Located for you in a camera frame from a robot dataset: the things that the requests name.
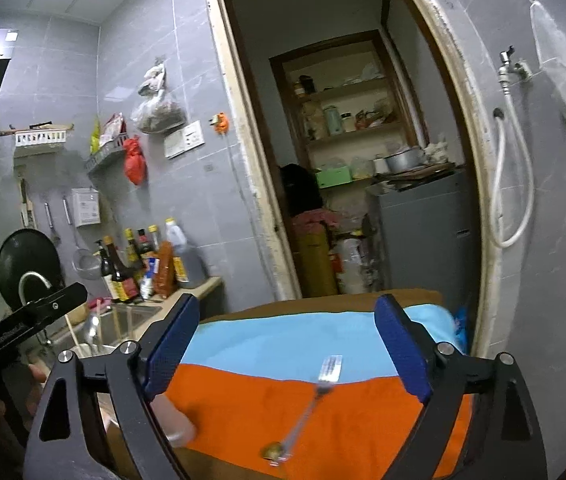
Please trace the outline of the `orange cloth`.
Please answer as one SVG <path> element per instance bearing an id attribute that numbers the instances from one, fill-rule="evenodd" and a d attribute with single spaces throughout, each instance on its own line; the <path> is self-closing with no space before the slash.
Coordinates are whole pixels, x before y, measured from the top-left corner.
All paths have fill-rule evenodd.
<path id="1" fill-rule="evenodd" d="M 274 467 L 262 450 L 291 431 L 310 403 L 309 382 L 182 364 L 166 396 L 196 429 L 176 456 L 193 479 L 379 479 L 422 405 L 397 377 L 336 386 L 318 402 L 292 450 Z"/>

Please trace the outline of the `small golden spoon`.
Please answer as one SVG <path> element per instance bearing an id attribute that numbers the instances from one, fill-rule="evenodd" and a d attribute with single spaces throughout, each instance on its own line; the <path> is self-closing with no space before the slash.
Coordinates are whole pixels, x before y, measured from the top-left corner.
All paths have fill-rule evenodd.
<path id="1" fill-rule="evenodd" d="M 285 445 L 281 442 L 272 442 L 261 449 L 260 456 L 276 467 L 286 460 Z"/>

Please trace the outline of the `wooden chopstick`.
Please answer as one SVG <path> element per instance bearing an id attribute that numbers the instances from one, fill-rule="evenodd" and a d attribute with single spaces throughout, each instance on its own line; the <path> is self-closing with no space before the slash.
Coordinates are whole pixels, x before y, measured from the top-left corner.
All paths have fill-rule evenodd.
<path id="1" fill-rule="evenodd" d="M 78 348 L 79 347 L 79 341 L 78 341 L 78 338 L 76 336 L 76 333 L 74 332 L 74 326 L 72 326 L 69 315 L 65 314 L 64 318 L 65 318 L 67 330 L 70 333 L 72 341 L 74 341 L 74 346 L 76 346 Z"/>

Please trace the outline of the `green box on shelf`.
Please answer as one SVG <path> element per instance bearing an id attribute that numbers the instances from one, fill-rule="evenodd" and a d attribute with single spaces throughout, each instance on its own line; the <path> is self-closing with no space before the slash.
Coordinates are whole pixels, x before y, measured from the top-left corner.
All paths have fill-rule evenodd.
<path id="1" fill-rule="evenodd" d="M 350 168 L 339 166 L 318 170 L 315 174 L 319 188 L 334 188 L 334 186 L 348 184 L 353 181 Z"/>

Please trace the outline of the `brown sauce pouch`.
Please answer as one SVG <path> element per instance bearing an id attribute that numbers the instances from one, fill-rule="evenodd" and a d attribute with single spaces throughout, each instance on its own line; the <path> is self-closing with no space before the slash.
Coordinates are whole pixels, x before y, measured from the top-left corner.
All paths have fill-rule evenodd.
<path id="1" fill-rule="evenodd" d="M 173 249 L 168 240 L 161 243 L 157 258 L 158 268 L 154 276 L 154 289 L 161 299 L 167 299 L 176 290 L 176 271 L 173 265 Z"/>

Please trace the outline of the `large clear oil jug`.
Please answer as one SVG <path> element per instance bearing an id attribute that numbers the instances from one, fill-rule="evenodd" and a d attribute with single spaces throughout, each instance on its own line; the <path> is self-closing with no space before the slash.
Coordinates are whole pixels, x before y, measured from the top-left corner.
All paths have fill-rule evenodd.
<path id="1" fill-rule="evenodd" d="M 166 219 L 166 238 L 172 247 L 173 266 L 179 285 L 194 289 L 204 284 L 208 275 L 203 260 L 173 218 Z"/>

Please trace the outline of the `black wok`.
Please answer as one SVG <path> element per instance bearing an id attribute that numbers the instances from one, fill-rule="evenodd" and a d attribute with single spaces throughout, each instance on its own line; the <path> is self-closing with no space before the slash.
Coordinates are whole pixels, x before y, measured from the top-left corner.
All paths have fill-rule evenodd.
<path id="1" fill-rule="evenodd" d="M 20 229 L 0 248 L 0 294 L 10 310 L 57 292 L 64 286 L 53 242 L 42 232 Z"/>

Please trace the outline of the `white wall rack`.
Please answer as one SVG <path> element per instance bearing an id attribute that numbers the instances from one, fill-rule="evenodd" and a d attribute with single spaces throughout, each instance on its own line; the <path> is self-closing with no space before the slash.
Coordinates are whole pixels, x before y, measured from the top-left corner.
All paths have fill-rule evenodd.
<path id="1" fill-rule="evenodd" d="M 1 130 L 0 136 L 12 136 L 16 148 L 37 148 L 38 146 L 62 145 L 67 141 L 67 133 L 74 129 L 74 124 L 53 124 L 44 122 L 29 129 Z"/>

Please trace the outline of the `yellow gas cylinder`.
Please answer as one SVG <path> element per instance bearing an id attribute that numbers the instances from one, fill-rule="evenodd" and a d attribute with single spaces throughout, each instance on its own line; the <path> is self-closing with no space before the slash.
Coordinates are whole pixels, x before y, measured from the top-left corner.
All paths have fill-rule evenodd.
<path id="1" fill-rule="evenodd" d="M 327 231 L 321 223 L 296 223 L 294 232 L 305 297 L 334 296 L 337 285 L 330 260 Z"/>

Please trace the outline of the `dark soy sauce bottle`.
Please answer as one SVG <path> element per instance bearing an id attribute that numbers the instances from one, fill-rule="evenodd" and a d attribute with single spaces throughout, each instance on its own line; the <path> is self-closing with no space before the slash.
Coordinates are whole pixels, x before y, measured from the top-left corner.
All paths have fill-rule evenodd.
<path id="1" fill-rule="evenodd" d="M 122 263 L 112 237 L 105 235 L 104 243 L 109 262 L 112 263 L 112 284 L 116 289 L 117 297 L 125 304 L 132 304 L 140 298 L 134 274 Z"/>

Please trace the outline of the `wooden shelf unit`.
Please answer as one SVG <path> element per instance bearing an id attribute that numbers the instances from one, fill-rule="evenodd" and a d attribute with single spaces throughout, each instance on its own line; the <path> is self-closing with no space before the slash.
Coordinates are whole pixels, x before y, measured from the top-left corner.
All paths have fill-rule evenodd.
<path id="1" fill-rule="evenodd" d="M 428 132 L 396 49 L 366 30 L 308 44 L 269 59 L 277 95 L 265 105 L 277 166 L 315 174 L 362 166 L 423 146 Z"/>

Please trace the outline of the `silver fork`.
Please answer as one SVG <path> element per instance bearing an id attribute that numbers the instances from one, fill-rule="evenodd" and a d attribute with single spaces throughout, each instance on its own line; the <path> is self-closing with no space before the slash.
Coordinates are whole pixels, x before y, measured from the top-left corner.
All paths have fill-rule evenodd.
<path id="1" fill-rule="evenodd" d="M 323 396 L 330 393 L 338 383 L 339 378 L 341 377 L 342 367 L 342 356 L 328 356 L 324 359 L 317 382 L 315 383 L 315 390 L 313 390 L 311 401 L 307 405 L 307 408 L 303 411 L 303 414 L 300 415 L 300 418 L 297 420 L 289 434 L 282 442 L 278 443 L 274 447 L 273 455 L 269 458 L 269 462 L 274 467 L 280 466 L 292 456 L 294 445 L 303 431 L 304 426 L 306 426 L 310 415 Z"/>

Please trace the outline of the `steel sink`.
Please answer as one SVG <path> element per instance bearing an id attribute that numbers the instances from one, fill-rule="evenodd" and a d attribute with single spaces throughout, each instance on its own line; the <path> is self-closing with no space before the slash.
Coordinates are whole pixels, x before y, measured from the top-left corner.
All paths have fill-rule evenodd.
<path id="1" fill-rule="evenodd" d="M 101 356 L 112 352 L 120 342 L 136 339 L 134 332 L 158 312 L 157 306 L 115 304 L 99 314 L 89 313 L 84 321 L 74 326 L 78 348 L 67 327 L 55 334 L 51 341 L 57 352 L 71 350 L 81 359 Z"/>

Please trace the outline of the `metal pot on cabinet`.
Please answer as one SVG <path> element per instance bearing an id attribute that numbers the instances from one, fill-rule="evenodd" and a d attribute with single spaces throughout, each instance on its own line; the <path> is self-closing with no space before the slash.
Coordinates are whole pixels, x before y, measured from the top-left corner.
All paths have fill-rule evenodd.
<path id="1" fill-rule="evenodd" d="M 390 174 L 401 174 L 422 166 L 425 162 L 425 154 L 420 146 L 411 146 L 387 156 L 385 162 Z"/>

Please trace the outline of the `hanging plastic bag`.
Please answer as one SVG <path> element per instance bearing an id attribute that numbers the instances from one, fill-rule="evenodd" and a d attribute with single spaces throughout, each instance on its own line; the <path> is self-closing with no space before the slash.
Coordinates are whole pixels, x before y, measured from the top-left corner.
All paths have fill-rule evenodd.
<path id="1" fill-rule="evenodd" d="M 566 35 L 540 1 L 528 2 L 539 68 L 551 80 L 553 96 L 566 119 Z"/>

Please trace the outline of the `bagged goods hanging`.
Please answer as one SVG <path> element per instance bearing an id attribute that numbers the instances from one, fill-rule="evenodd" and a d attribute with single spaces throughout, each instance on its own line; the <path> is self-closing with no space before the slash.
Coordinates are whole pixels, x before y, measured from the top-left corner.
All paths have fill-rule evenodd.
<path id="1" fill-rule="evenodd" d="M 131 119 L 138 131 L 146 134 L 166 133 L 184 124 L 184 111 L 167 88 L 167 68 L 163 58 L 155 58 L 154 65 L 146 70 L 136 93 L 141 101 L 132 110 Z"/>

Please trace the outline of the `grey cabinet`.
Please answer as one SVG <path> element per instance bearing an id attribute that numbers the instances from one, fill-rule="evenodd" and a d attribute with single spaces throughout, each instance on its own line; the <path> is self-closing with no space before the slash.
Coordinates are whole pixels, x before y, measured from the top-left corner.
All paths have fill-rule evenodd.
<path id="1" fill-rule="evenodd" d="M 449 309 L 468 301 L 475 232 L 466 173 L 376 183 L 365 189 L 365 198 L 381 286 L 435 290 Z"/>

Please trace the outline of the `white wall socket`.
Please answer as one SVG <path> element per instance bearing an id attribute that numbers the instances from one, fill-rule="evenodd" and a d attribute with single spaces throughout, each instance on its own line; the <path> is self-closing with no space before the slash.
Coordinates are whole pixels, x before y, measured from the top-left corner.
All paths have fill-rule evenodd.
<path id="1" fill-rule="evenodd" d="M 205 143 L 201 122 L 190 122 L 183 128 L 172 131 L 164 138 L 164 153 L 167 159 L 176 158 L 185 152 L 199 148 Z"/>

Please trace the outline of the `red hanging bag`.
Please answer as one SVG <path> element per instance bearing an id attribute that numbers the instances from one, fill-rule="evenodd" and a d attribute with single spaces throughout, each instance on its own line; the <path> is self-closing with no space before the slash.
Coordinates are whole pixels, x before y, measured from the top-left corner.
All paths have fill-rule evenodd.
<path id="1" fill-rule="evenodd" d="M 141 185 L 146 178 L 146 160 L 137 136 L 123 141 L 123 171 L 134 185 Z"/>

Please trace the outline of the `light blue cloth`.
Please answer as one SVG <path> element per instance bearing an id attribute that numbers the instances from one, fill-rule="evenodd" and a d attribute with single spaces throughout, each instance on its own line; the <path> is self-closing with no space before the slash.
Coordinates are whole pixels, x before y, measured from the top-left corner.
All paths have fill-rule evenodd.
<path id="1" fill-rule="evenodd" d="M 182 358 L 240 375 L 314 382 L 341 356 L 342 384 L 398 375 L 371 312 L 304 313 L 202 324 Z"/>

